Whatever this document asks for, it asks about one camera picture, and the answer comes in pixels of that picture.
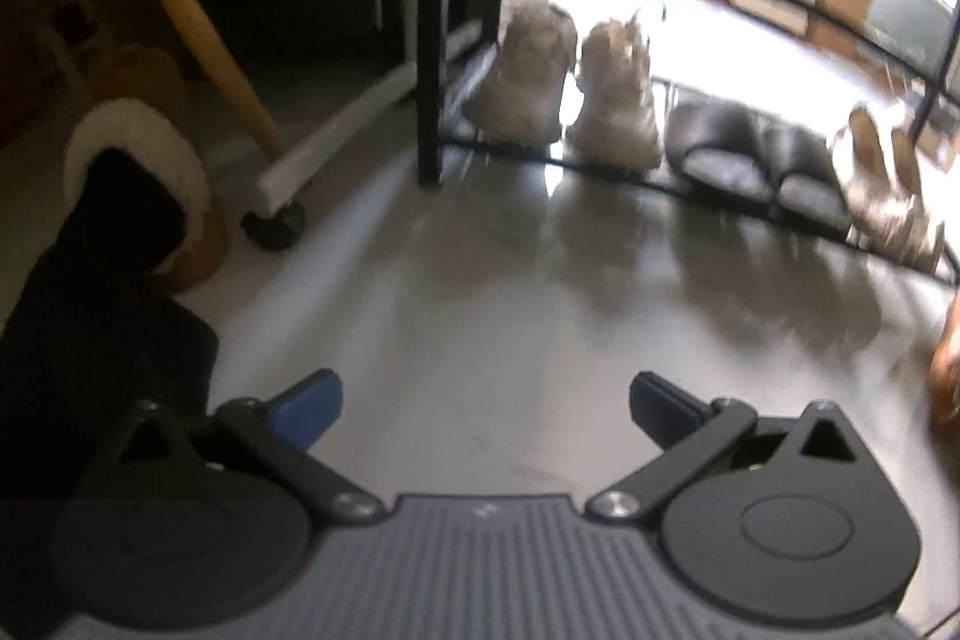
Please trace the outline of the white rolling stand base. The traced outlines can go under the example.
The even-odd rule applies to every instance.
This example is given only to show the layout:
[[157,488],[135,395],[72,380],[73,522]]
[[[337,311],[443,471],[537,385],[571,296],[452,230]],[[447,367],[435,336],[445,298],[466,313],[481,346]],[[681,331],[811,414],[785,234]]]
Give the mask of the white rolling stand base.
[[270,164],[256,180],[256,208],[239,223],[245,237],[272,252],[295,247],[306,226],[306,211],[296,197],[361,131],[409,96],[416,80],[415,62],[394,68]]

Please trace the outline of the black slide sandal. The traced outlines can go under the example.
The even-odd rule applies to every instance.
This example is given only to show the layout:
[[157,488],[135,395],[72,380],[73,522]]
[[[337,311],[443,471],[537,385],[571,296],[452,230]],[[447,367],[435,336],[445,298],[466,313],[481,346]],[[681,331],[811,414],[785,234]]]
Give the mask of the black slide sandal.
[[812,131],[773,124],[763,131],[768,182],[776,206],[791,220],[846,234],[851,218],[827,145]]
[[758,113],[742,104],[677,104],[665,120],[665,159],[695,187],[760,208],[773,201],[762,131]]

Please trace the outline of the beige heeled shoe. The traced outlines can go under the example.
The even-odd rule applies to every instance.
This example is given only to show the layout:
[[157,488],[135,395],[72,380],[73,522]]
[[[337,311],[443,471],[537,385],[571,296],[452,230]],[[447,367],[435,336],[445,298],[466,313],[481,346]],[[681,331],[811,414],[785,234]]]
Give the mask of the beige heeled shoe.
[[851,110],[833,138],[830,158],[853,226],[875,252],[903,259],[913,227],[913,203],[890,179],[877,125],[866,107]]
[[908,239],[901,260],[923,273],[934,273],[946,247],[946,229],[924,203],[921,172],[910,136],[903,128],[894,128],[890,136],[896,183],[908,202]]

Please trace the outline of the beige laced sneaker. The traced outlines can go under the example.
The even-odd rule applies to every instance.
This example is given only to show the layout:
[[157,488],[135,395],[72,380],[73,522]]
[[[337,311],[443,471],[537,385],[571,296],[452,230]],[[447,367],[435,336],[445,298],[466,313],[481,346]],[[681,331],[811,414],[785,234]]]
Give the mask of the beige laced sneaker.
[[638,19],[610,19],[590,30],[576,85],[583,103],[566,144],[579,159],[633,172],[661,165],[651,58]]
[[566,75],[576,65],[578,31],[562,8],[529,0],[514,10],[480,85],[462,106],[483,136],[524,148],[560,140]]

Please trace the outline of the brown fur-lined slipper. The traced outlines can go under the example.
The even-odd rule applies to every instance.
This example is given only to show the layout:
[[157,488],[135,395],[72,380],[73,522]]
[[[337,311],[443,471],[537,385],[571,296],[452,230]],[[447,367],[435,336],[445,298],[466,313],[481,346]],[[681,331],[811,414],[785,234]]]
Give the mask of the brown fur-lined slipper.
[[65,198],[106,211],[104,232],[172,292],[199,286],[229,250],[226,208],[185,133],[187,88],[176,60],[123,46],[91,69],[93,104],[65,148]]

